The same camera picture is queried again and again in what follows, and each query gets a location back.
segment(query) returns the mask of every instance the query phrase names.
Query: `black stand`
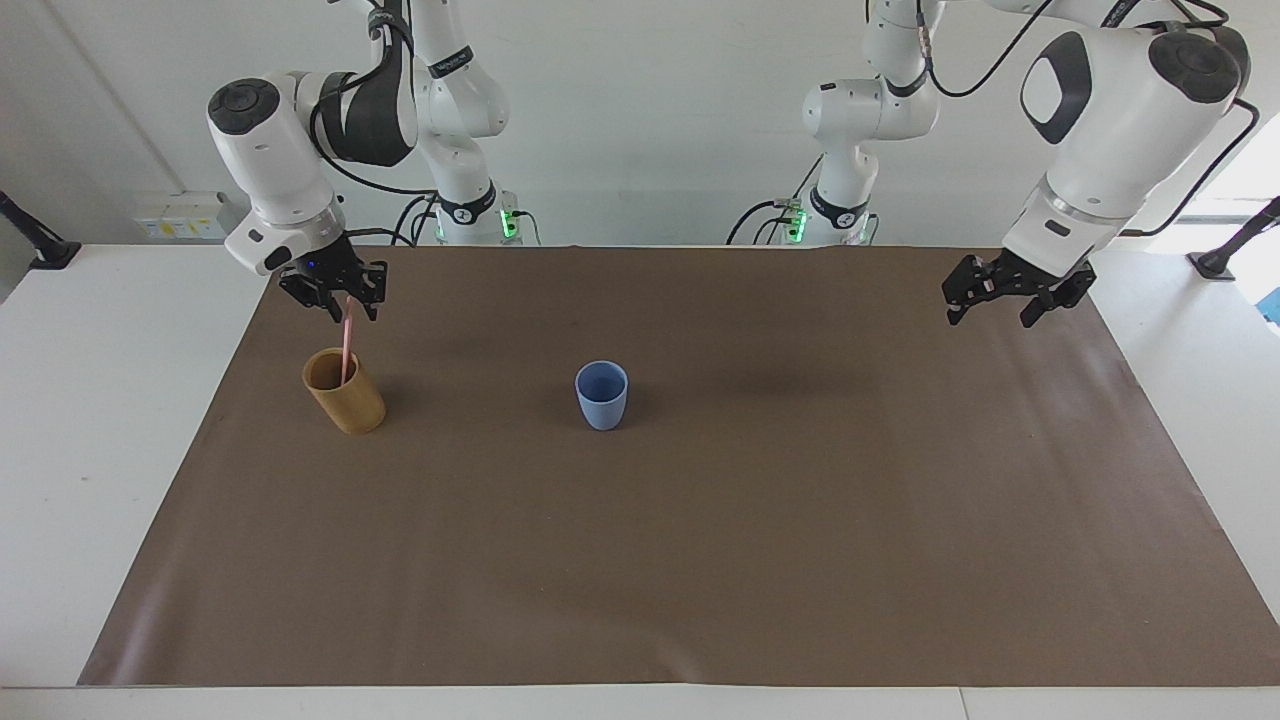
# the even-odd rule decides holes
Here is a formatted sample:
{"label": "black stand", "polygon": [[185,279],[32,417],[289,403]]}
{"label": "black stand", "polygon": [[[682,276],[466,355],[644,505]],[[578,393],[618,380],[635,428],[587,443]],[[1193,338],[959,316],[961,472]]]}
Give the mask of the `black stand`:
{"label": "black stand", "polygon": [[1280,197],[1272,200],[1266,210],[1258,213],[1252,220],[1245,223],[1240,228],[1240,232],[1235,233],[1235,237],[1229,240],[1222,247],[1211,250],[1210,252],[1192,252],[1187,259],[1192,261],[1192,265],[1196,266],[1202,278],[1207,281],[1233,282],[1235,281],[1235,275],[1228,269],[1231,258],[1243,250],[1251,240],[1270,231],[1276,224],[1280,224]]}
{"label": "black stand", "polygon": [[36,249],[36,259],[31,261],[32,270],[63,270],[79,252],[81,243],[63,240],[4,192],[0,192],[0,215],[8,218]]}

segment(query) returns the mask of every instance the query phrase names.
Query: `black joint cap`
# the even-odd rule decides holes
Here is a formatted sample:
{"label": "black joint cap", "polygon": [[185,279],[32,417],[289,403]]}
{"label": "black joint cap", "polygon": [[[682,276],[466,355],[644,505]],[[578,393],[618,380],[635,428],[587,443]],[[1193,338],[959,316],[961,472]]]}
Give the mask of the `black joint cap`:
{"label": "black joint cap", "polygon": [[1152,41],[1148,55],[1160,77],[1193,102],[1221,102],[1240,87],[1239,63],[1207,37],[1165,33]]}
{"label": "black joint cap", "polygon": [[261,78],[223,86],[209,101],[209,118],[227,135],[248,135],[280,108],[280,91]]}

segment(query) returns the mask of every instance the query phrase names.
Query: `cup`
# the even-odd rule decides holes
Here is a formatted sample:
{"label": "cup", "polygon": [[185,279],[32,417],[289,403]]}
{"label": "cup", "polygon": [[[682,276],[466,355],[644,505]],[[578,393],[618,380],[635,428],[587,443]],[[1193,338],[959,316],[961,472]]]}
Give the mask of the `cup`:
{"label": "cup", "polygon": [[307,360],[302,383],[338,429],[348,436],[362,436],[383,424],[387,405],[356,355],[351,356],[349,373],[351,378],[342,382],[342,348],[330,347]]}
{"label": "cup", "polygon": [[618,427],[627,410],[627,391],[631,387],[621,365],[607,360],[590,363],[577,372],[573,387],[589,425],[600,432]]}

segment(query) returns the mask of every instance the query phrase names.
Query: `black mounting base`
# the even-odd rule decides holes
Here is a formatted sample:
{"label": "black mounting base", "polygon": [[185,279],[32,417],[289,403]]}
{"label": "black mounting base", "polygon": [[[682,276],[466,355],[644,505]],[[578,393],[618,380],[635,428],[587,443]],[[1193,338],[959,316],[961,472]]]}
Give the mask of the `black mounting base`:
{"label": "black mounting base", "polygon": [[1192,261],[1192,266],[1196,268],[1196,272],[1199,273],[1202,278],[1217,282],[1235,282],[1235,275],[1231,274],[1231,270],[1224,269],[1221,273],[1219,273],[1212,268],[1207,266],[1204,264],[1206,255],[1208,255],[1208,252],[1187,254],[1187,259]]}
{"label": "black mounting base", "polygon": [[67,265],[72,264],[72,259],[79,252],[81,243],[78,242],[59,242],[56,246],[58,255],[51,258],[36,258],[28,265],[32,270],[65,270]]}

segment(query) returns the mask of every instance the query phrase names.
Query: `blue object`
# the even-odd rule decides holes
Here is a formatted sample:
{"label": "blue object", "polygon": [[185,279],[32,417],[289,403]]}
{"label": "blue object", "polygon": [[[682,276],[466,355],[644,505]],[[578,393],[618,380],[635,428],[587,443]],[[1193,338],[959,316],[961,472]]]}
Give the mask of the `blue object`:
{"label": "blue object", "polygon": [[1258,310],[1262,310],[1263,318],[1280,325],[1280,287],[1268,295],[1266,300],[1258,302]]}
{"label": "blue object", "polygon": [[627,391],[631,387],[621,365],[607,360],[591,363],[577,372],[573,387],[589,425],[600,432],[618,427],[627,410]]}

